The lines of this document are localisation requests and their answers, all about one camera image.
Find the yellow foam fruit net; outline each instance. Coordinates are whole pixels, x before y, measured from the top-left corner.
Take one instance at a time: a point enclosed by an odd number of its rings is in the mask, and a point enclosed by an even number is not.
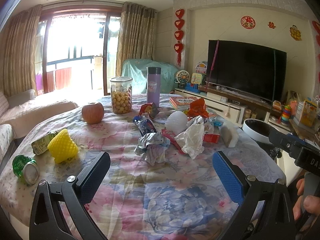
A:
[[[72,158],[76,156],[79,151],[77,145],[70,138],[67,129],[63,129],[51,140],[48,144],[48,150],[52,157],[54,157],[55,163],[61,163]]]

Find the apple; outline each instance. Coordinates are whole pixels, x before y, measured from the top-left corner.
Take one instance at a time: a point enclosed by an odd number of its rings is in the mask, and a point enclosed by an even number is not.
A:
[[[88,103],[82,107],[81,114],[87,124],[100,123],[104,116],[104,108],[99,102]]]

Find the sofa cushion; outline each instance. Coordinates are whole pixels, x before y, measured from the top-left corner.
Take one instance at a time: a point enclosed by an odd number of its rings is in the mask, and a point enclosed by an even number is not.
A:
[[[25,102],[34,99],[35,97],[36,92],[34,89],[29,89],[27,91],[19,93],[18,95],[8,97],[7,100],[9,103],[9,108],[14,108],[15,106],[22,105]]]
[[[14,132],[9,124],[0,125],[0,162],[14,139]]]
[[[4,114],[9,108],[9,103],[7,98],[5,98],[4,93],[0,91],[0,116]]]
[[[76,103],[67,99],[63,100],[59,94],[48,93],[8,109],[0,117],[0,125],[10,124],[15,138],[22,138],[44,120],[77,107]]]

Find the television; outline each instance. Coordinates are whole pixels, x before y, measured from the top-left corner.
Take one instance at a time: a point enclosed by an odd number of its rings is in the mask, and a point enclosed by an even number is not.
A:
[[[206,81],[246,92],[268,101],[280,101],[287,53],[256,44],[219,41],[210,76],[217,40],[209,40]]]

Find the purple thermos bottle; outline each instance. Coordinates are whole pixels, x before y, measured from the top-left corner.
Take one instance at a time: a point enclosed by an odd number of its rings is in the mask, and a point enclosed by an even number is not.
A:
[[[155,103],[159,107],[161,68],[147,67],[147,103]]]

